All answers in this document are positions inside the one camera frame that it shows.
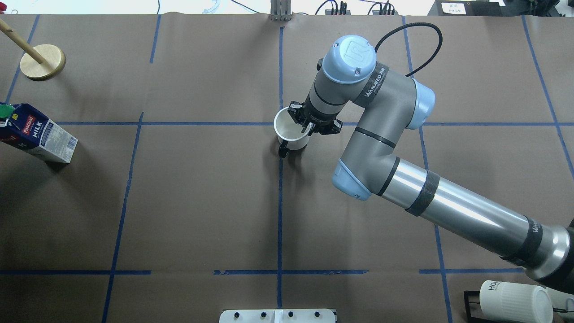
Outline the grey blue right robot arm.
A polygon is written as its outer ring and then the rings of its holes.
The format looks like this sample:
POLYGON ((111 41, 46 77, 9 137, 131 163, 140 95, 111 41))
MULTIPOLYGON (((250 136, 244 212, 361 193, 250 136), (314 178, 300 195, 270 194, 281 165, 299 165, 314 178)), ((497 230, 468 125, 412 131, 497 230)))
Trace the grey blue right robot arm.
POLYGON ((490 270, 478 249, 547 288, 573 292, 573 225, 545 225, 573 211, 570 168, 548 126, 431 126, 435 93, 377 61, 376 47, 345 35, 317 62, 305 102, 288 108, 304 134, 341 131, 348 103, 363 109, 332 176, 357 200, 378 196, 456 241, 436 243, 439 262, 490 270))

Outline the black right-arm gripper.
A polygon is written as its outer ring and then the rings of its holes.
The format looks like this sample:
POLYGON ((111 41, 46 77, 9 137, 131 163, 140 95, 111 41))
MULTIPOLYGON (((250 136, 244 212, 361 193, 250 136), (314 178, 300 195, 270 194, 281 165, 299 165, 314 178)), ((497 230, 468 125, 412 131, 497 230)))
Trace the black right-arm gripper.
POLYGON ((288 114, 294 123, 303 127, 301 133, 305 136, 311 136, 313 133, 339 134, 343 127, 343 122, 336 118, 337 114, 320 112, 309 100, 303 103, 291 101, 288 114))

